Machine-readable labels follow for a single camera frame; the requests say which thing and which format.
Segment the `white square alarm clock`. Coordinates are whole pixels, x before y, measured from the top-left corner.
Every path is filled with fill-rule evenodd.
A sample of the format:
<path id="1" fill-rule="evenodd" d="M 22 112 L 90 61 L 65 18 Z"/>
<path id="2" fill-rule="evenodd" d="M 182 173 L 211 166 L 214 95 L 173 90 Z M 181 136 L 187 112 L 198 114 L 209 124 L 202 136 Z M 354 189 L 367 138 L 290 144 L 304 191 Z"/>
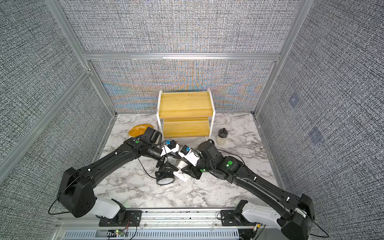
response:
<path id="1" fill-rule="evenodd" d="M 177 165 L 178 170 L 173 172 L 173 175 L 181 181 L 187 182 L 191 177 L 188 174 L 182 172 L 182 169 L 187 166 L 188 164 L 181 160 Z"/>

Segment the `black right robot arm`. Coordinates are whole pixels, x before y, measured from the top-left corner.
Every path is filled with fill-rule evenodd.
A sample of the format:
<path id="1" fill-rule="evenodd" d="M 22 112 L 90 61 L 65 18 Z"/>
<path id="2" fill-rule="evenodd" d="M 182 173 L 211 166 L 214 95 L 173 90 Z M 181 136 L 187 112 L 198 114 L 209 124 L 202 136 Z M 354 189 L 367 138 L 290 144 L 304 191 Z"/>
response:
<path id="1" fill-rule="evenodd" d="M 306 194 L 297 196 L 287 192 L 256 173 L 246 164 L 229 155 L 223 155 L 213 140 L 201 143 L 197 149 L 183 146 L 179 156 L 188 161 L 183 173 L 200 179 L 203 173 L 239 186 L 272 207 L 279 215 L 276 223 L 289 240 L 307 240 L 316 226 L 313 200 Z"/>

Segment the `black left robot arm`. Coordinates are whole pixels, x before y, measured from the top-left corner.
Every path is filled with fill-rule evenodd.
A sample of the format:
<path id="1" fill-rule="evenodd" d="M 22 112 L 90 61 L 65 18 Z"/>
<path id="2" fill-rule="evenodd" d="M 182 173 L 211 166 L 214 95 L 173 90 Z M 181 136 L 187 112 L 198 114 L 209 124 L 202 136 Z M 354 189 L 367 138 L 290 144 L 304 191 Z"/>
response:
<path id="1" fill-rule="evenodd" d="M 175 141 L 167 141 L 161 148 L 162 133 L 147 128 L 145 133 L 124 141 L 116 150 L 98 161 L 80 169 L 69 168 L 62 177 L 56 200 L 74 217 L 87 214 L 122 222 L 126 208 L 115 200 L 96 197 L 94 188 L 121 166 L 141 156 L 163 161 L 169 154 L 178 152 Z"/>

